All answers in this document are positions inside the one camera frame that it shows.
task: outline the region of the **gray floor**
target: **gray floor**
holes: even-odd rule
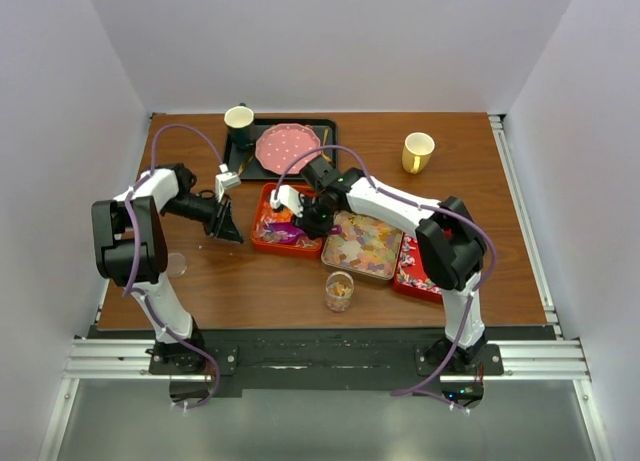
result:
[[[83,381],[61,461],[592,460],[571,382],[487,383],[469,417],[435,400],[246,391],[171,410],[163,381]]]

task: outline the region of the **mug handle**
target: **mug handle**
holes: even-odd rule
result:
[[[420,156],[414,156],[413,168],[411,168],[411,174],[417,174],[418,168],[420,168]]]

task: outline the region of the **mug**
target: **mug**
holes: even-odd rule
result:
[[[256,142],[256,127],[253,124],[255,115],[240,103],[224,113],[224,124],[227,125],[227,136],[238,149],[247,149]]]
[[[419,173],[427,166],[435,147],[435,141],[428,134],[411,133],[404,140],[402,167],[408,173]]]

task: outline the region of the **white wall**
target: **white wall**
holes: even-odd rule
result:
[[[92,0],[145,107],[505,112],[570,0]]]
[[[507,115],[565,334],[619,460],[638,459],[640,0],[573,0]]]
[[[103,285],[91,203],[147,120],[89,0],[0,0],[0,26],[0,459],[32,460]]]

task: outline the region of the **black tray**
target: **black tray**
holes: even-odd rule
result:
[[[338,144],[338,127],[336,123],[324,118],[256,118],[254,124],[256,125],[258,138],[274,124],[282,123],[296,123],[308,126],[313,129],[316,136],[320,138],[320,142],[325,140],[326,133],[325,146]],[[229,168],[229,171],[239,172],[242,166],[243,169],[240,173],[240,179],[243,181],[277,180],[280,175],[264,169],[256,159],[254,153],[255,147],[247,150],[239,150],[227,137],[227,142],[224,147],[224,162]],[[335,166],[336,160],[338,159],[338,150],[327,150],[325,154],[332,160]],[[301,181],[302,176],[299,174],[291,174],[287,175],[285,179],[288,181]]]

